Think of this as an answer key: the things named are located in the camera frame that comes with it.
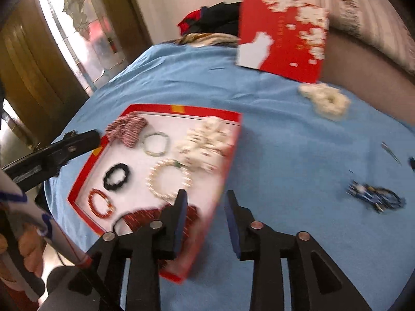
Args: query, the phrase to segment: bed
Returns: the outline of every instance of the bed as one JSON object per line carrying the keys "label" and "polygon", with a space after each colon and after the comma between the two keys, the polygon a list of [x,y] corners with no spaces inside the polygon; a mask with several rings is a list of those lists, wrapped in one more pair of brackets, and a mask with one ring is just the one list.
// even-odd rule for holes
{"label": "bed", "polygon": [[[350,49],[347,55],[336,51],[342,45]],[[103,132],[134,103],[243,113],[225,189],[233,189],[240,205],[274,230],[310,232],[371,308],[388,310],[415,268],[415,173],[407,163],[415,155],[412,83],[387,58],[331,31],[322,80],[354,92],[343,90],[351,107],[344,120],[333,122],[313,111],[298,93],[299,83],[237,67],[235,55],[234,47],[155,45],[95,92],[57,140],[71,130]],[[361,64],[370,59],[371,70],[360,69],[357,58]],[[400,83],[391,89],[389,80]],[[383,141],[402,166],[381,148]],[[70,161],[44,184],[54,218],[84,250],[98,236],[66,198],[87,158]],[[404,196],[407,206],[377,214],[346,194],[352,179],[389,188]],[[188,280],[181,286],[161,280],[162,309],[248,310],[252,267],[232,252],[220,205]]]}

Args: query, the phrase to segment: cream scrunchie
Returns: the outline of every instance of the cream scrunchie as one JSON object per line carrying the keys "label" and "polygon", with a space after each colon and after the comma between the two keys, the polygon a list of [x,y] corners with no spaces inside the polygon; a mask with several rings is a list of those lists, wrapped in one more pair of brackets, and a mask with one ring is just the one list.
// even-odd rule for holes
{"label": "cream scrunchie", "polygon": [[347,112],[350,99],[340,93],[339,89],[321,84],[300,84],[298,91],[314,104],[314,110],[327,119],[338,121]]}

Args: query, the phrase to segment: light green bracelet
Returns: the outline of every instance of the light green bracelet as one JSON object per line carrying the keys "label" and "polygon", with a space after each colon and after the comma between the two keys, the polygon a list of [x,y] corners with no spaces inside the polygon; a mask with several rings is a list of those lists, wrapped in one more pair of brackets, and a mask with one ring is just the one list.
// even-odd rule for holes
{"label": "light green bracelet", "polygon": [[[162,136],[162,137],[165,137],[165,148],[164,148],[164,151],[161,151],[161,152],[157,152],[156,153],[156,152],[149,151],[147,149],[146,139],[148,137],[151,137],[151,136]],[[149,133],[149,134],[146,134],[143,137],[143,141],[141,142],[141,144],[143,145],[144,153],[146,153],[148,156],[151,156],[151,157],[161,157],[161,156],[165,155],[167,153],[167,151],[169,150],[169,147],[170,147],[170,137],[167,134],[165,134],[164,132]]]}

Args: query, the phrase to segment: pillow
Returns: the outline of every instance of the pillow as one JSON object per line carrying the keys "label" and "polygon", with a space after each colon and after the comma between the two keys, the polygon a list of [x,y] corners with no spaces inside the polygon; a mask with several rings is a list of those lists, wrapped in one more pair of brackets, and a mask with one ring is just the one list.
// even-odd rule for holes
{"label": "pillow", "polygon": [[415,42],[388,0],[301,0],[329,10],[330,26],[379,49],[415,74]]}

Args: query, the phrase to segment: white cat silhouette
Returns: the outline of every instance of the white cat silhouette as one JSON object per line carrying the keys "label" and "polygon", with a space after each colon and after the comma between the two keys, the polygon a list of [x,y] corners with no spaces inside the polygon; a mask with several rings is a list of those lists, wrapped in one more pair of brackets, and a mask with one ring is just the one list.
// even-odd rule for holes
{"label": "white cat silhouette", "polygon": [[269,56],[269,48],[274,40],[264,32],[257,32],[252,43],[241,44],[238,47],[236,62],[243,67],[259,69]]}

